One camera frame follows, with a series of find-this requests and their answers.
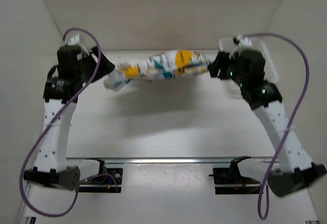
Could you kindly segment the white printed shorts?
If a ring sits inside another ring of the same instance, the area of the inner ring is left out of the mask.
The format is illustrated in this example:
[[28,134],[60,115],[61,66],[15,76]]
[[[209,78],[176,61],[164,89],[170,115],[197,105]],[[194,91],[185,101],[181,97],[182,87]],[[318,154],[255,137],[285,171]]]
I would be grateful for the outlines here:
[[157,81],[195,77],[208,72],[212,61],[188,49],[170,50],[134,63],[118,63],[104,79],[106,89],[118,92],[133,80]]

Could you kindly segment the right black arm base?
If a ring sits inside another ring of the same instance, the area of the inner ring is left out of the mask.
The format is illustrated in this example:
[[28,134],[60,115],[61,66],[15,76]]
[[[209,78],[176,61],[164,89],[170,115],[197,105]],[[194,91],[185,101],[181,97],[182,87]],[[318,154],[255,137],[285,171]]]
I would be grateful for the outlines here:
[[227,167],[214,167],[208,175],[214,179],[216,195],[259,194],[266,167],[250,156],[230,161]]

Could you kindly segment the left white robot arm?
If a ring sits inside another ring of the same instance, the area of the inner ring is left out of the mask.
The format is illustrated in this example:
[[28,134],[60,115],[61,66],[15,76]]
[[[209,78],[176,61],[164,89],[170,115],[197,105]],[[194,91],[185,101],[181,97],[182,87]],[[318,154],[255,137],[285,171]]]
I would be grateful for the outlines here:
[[84,52],[78,44],[61,46],[57,59],[57,65],[47,74],[43,92],[44,136],[33,167],[24,170],[22,177],[39,186],[73,191],[82,179],[81,169],[68,166],[66,152],[78,96],[88,82],[109,74],[115,65],[97,46]]

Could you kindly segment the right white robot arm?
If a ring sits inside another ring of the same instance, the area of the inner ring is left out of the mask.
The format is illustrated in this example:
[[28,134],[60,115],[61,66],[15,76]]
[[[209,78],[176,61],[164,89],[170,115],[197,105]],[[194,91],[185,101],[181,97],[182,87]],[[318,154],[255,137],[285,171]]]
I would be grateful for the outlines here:
[[326,175],[326,167],[314,163],[290,129],[282,95],[275,84],[265,79],[264,67],[261,52],[246,49],[233,57],[219,51],[208,70],[212,78],[234,81],[262,123],[279,162],[279,169],[268,176],[268,185],[276,196],[284,197],[321,179]]

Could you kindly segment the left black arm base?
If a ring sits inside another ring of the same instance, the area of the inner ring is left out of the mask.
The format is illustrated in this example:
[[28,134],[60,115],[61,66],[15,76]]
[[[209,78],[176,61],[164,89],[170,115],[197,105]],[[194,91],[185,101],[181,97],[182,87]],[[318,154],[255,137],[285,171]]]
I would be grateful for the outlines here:
[[83,180],[80,193],[121,193],[123,182],[123,165],[101,161],[97,177]]

